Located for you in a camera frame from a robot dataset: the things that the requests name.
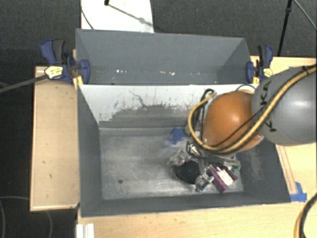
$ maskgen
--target white paper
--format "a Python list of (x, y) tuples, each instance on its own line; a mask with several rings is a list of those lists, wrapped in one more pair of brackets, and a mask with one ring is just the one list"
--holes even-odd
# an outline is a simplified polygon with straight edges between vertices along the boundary
[[(81, 0), (82, 10), (94, 29), (154, 33), (150, 0)], [(91, 29), (83, 14), (81, 28)]]

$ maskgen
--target white label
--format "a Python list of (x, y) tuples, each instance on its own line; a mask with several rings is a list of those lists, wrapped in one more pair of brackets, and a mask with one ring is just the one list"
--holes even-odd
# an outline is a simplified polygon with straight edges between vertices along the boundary
[(233, 184), (233, 179), (227, 173), (226, 170), (218, 171), (217, 174), (220, 176), (221, 180), (223, 180), (224, 184), (226, 184), (227, 186), (230, 186)]

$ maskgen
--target white object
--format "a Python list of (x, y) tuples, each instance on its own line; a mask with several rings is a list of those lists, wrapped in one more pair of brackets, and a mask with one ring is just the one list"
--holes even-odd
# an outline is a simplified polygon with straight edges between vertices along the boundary
[(220, 176), (221, 180), (224, 182), (225, 185), (230, 186), (233, 184), (233, 179), (227, 173), (226, 170), (218, 171), (217, 174)]
[[(81, 0), (82, 10), (94, 29), (154, 33), (150, 0)], [(81, 14), (81, 28), (91, 29)]]
[(76, 225), (76, 238), (95, 238), (95, 225), (89, 223), (87, 225)]

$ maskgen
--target blue tape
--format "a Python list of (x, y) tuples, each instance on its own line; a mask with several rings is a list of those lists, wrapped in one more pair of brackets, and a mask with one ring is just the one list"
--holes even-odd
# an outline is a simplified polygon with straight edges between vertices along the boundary
[(172, 144), (175, 145), (177, 142), (181, 141), (185, 137), (186, 137), (186, 134), (184, 132), (184, 128), (173, 128), (171, 133), (170, 133), (170, 136), (169, 136), (168, 140)]
[(295, 182), (297, 187), (297, 194), (289, 195), (292, 202), (306, 202), (307, 201), (307, 193), (303, 193), (302, 186), (299, 182)]

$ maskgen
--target yellow cable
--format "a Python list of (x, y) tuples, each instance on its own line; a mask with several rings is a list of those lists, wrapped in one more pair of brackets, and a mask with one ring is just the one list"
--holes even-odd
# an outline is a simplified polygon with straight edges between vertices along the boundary
[(277, 102), (279, 101), (279, 99), (284, 95), (284, 93), (291, 87), (293, 86), (296, 82), (298, 82), (299, 80), (301, 80), (302, 78), (304, 78), (305, 76), (308, 76), (309, 74), (313, 73), (316, 71), (316, 67), (307, 69), (305, 71), (303, 71), (302, 73), (300, 73), (299, 75), (297, 75), (296, 77), (292, 78), (291, 80), (289, 80), (287, 83), (285, 83), (282, 88), (280, 89), (279, 92), (276, 93), (276, 95), (274, 96), (274, 98), (272, 99), (271, 103), (268, 105), (268, 107), (265, 109), (265, 111), (262, 113), (262, 115), (259, 117), (259, 119), (256, 121), (256, 123), (250, 128), (249, 132), (247, 132), (242, 138), (240, 138), (235, 144), (233, 144), (231, 147), (228, 147), (226, 149), (223, 148), (218, 148), (218, 147), (212, 147), (212, 146), (208, 146), (206, 144), (204, 144), (200, 138), (198, 138), (192, 128), (191, 125), (191, 120), (192, 120), (192, 116), (194, 114), (194, 112), (196, 111), (197, 108), (199, 108), (201, 105), (203, 105), (204, 103), (206, 103), (208, 100), (210, 100), (215, 94), (210, 95), (209, 97), (205, 98), (204, 100), (202, 100), (201, 102), (199, 102), (197, 105), (194, 106), (194, 108), (190, 111), (189, 116), (188, 116), (188, 127), (190, 130), (190, 133), (192, 135), (192, 137), (194, 138), (194, 140), (203, 148), (205, 148), (206, 150), (209, 151), (217, 151), (217, 153), (220, 154), (225, 154), (225, 153), (230, 153), (232, 151), (237, 150), (243, 143), (245, 143), (252, 135), (254, 132), (256, 132), (256, 130), (259, 129), (259, 127), (261, 126), (261, 124), (265, 121), (265, 119), (267, 118), (268, 114), (271, 112), (271, 110), (274, 108), (274, 106), (277, 104)]

